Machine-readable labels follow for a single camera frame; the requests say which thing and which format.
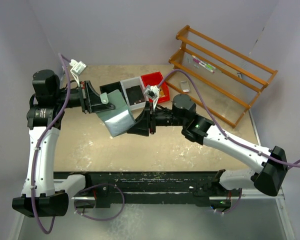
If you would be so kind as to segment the green card holder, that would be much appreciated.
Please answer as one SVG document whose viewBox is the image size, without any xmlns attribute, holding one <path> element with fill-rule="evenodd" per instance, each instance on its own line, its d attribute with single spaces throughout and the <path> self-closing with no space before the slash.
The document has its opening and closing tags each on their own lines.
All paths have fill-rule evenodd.
<svg viewBox="0 0 300 240">
<path fill-rule="evenodd" d="M 107 97 L 109 103 L 113 104 L 115 109 L 99 112 L 96 115 L 114 138 L 126 133 L 136 121 L 119 90 L 112 91 L 107 94 Z"/>
</svg>

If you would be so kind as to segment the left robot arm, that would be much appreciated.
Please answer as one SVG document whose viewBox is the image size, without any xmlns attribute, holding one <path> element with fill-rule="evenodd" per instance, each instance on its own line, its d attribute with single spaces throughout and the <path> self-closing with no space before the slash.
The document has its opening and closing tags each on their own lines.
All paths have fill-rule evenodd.
<svg viewBox="0 0 300 240">
<path fill-rule="evenodd" d="M 88 196 L 93 184 L 82 174 L 74 174 L 60 183 L 54 181 L 55 151 L 66 108 L 80 107 L 83 113 L 96 114 L 114 110 L 109 96 L 99 94 L 90 81 L 76 89 L 60 87 L 59 77 L 50 69 L 33 74 L 34 95 L 27 112 L 29 162 L 21 195 L 12 200 L 12 208 L 29 217 L 61 217 L 68 210 L 69 199 L 77 192 Z"/>
</svg>

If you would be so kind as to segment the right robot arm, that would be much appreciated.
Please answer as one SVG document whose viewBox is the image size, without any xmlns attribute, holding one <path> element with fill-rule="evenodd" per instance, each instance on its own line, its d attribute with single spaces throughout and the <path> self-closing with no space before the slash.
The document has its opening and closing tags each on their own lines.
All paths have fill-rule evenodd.
<svg viewBox="0 0 300 240">
<path fill-rule="evenodd" d="M 196 112 L 196 104 L 185 94 L 173 98 L 172 108 L 155 109 L 151 102 L 145 104 L 129 134 L 149 136 L 157 127 L 181 126 L 181 134 L 190 142 L 219 150 L 248 168 L 243 170 L 220 170 L 212 190 L 218 196 L 234 189 L 257 189 L 275 197 L 288 172 L 285 151 L 276 146 L 262 147 L 237 137 Z"/>
</svg>

